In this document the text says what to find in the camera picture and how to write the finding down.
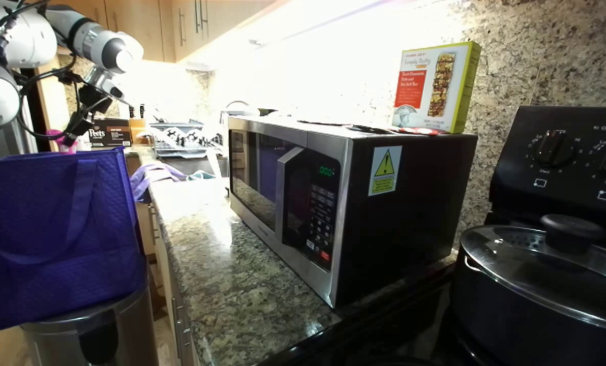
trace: stainless steel microwave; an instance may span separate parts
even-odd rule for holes
[[[259,118],[227,133],[231,210],[332,309],[449,253],[475,136]]]

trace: sticker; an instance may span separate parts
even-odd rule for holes
[[[379,146],[372,151],[369,195],[397,190],[403,146]]]

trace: blue bag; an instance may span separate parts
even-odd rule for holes
[[[140,291],[125,151],[0,161],[0,329]]]

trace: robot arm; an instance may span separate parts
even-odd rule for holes
[[[125,32],[105,30],[69,6],[0,0],[0,128],[16,120],[20,94],[27,90],[16,79],[14,68],[35,68],[48,62],[57,55],[57,43],[94,62],[91,76],[79,92],[79,100],[90,107],[77,110],[69,128],[76,128],[76,121],[98,107],[101,100],[123,98],[111,79],[130,70],[143,58],[138,40]]]

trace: kitchen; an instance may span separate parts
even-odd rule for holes
[[[606,2],[392,0],[329,12],[313,3],[295,21],[286,6],[284,14],[268,7],[180,65],[148,62],[136,100],[166,120],[216,123],[227,101],[247,100],[384,125],[400,50],[471,39],[483,58],[465,131],[477,136],[477,148],[457,232],[490,212],[490,175],[518,106],[606,106]]]

